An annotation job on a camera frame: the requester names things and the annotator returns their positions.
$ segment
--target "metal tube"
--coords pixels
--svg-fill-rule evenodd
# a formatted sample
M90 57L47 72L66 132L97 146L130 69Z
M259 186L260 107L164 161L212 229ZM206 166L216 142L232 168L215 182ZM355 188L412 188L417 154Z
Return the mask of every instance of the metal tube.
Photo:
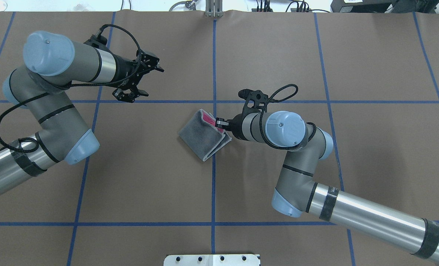
M318 184L309 213L439 265L439 224Z
M34 147L33 143L22 143L22 148L25 150ZM44 150L39 148L33 153L27 153L29 160L34 162L39 168L46 170L55 165ZM4 149L0 151L0 195L17 185L29 180L32 176L27 174L14 160L11 150Z

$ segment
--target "black electronic device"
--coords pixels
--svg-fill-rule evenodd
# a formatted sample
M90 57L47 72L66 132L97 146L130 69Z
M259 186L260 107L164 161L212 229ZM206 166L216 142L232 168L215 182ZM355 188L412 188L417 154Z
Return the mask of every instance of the black electronic device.
M333 0L331 11L339 13L385 13L392 0Z

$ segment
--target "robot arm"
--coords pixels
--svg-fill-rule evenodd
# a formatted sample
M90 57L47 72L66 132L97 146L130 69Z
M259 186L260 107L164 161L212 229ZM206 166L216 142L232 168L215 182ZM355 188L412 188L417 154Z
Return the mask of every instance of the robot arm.
M275 210L291 217L308 212L439 265L439 224L314 182L318 160L327 158L333 150L332 137L312 123L305 124L296 113L266 113L267 103L273 101L260 91L247 93L248 96L243 95L244 90L239 93L246 99L243 113L232 120L218 118L216 126L232 131L241 140L273 143L274 148L288 150L272 198ZM265 107L255 102L253 113L247 104L257 95L266 98ZM263 115L262 134L259 112Z
M75 164L99 148L99 142L65 93L71 86L111 86L120 101L134 102L148 96L137 84L144 74L162 71L159 59L136 45L135 60L113 54L101 35L104 25L84 44L63 35L37 31L24 45L24 65L10 74L3 84L10 110L28 108L42 130L29 138L13 141L0 150L0 195L25 180L44 173L65 160ZM72 81L89 82L71 84Z

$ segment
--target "black tape band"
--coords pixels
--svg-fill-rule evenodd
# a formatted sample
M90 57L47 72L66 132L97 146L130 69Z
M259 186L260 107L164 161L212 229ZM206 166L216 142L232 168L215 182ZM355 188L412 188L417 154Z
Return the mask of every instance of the black tape band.
M314 182L313 189L311 190L311 195L309 195L308 205L306 206L305 212L309 212L309 208L311 207L311 202L313 201L314 192L316 191L317 186L318 183Z
M286 164L282 165L282 167L286 168L288 170L292 170L293 172L297 172L297 173L300 173L300 174L307 175L309 177L313 177L312 173L308 173L307 171L296 169L295 167L291 167L291 166L286 165Z
M40 136L39 136L39 132L37 132L36 134L35 134L35 139L37 140L37 142L39 143L39 146L41 146L41 148L42 148L42 150L47 154L47 156L49 156L49 158L52 160L52 161L54 161L54 162L56 162L56 163L59 163L60 161L59 160L57 160L57 158L55 158L53 155L52 155L52 153L50 153L50 151L47 149L47 147L44 145L44 143L42 142L42 140L41 140L41 138L40 138Z
M423 237L420 249L412 255L427 259L432 256L439 245L439 225L431 220L422 219L425 221L425 237Z
M63 111L71 109L71 108L75 108L75 106L73 104L71 104L71 105L67 105L67 106L64 106L62 108L59 108L59 109L53 111L52 113L49 113L47 116L44 116L43 118L39 119L37 122L39 122L39 124L41 124L42 122L44 122L45 120L51 118L52 116L55 116L55 115L57 115L57 114L59 114L59 113L61 113Z
M319 215L320 219L329 222L331 215L333 214L334 205L336 204L337 194L339 194L339 189L335 187L329 187L327 190L326 198L324 199L323 209Z
M101 72L101 65L103 64L103 60L101 59L101 54L100 54L100 52L99 52L98 49L96 49L96 48L95 48L95 51L96 51L96 53L98 54L98 62L99 62L99 64L98 64L98 71L96 71L95 77L92 78L90 81L88 81L88 83L93 82L95 79L98 78L98 76L99 76L99 74L100 74L100 72Z
M259 115L255 115L255 116L252 118L252 121L250 121L249 131L250 131L250 135L252 136L252 138L253 138L255 141L259 142L258 140L255 139L254 134L252 133L252 124L254 123L254 119L255 119L257 116L259 116Z
M19 141L13 141L11 146L22 149L21 143ZM11 155L14 161L19 165L19 167L24 170L28 175L36 177L47 170L44 170L37 166L35 162L29 160L27 153L18 153L17 151L11 150Z

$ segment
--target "metal plate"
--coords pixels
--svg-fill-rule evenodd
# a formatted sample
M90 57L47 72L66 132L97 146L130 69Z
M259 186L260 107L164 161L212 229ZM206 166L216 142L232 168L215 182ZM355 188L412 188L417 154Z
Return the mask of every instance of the metal plate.
M257 254L170 255L164 266L260 266Z

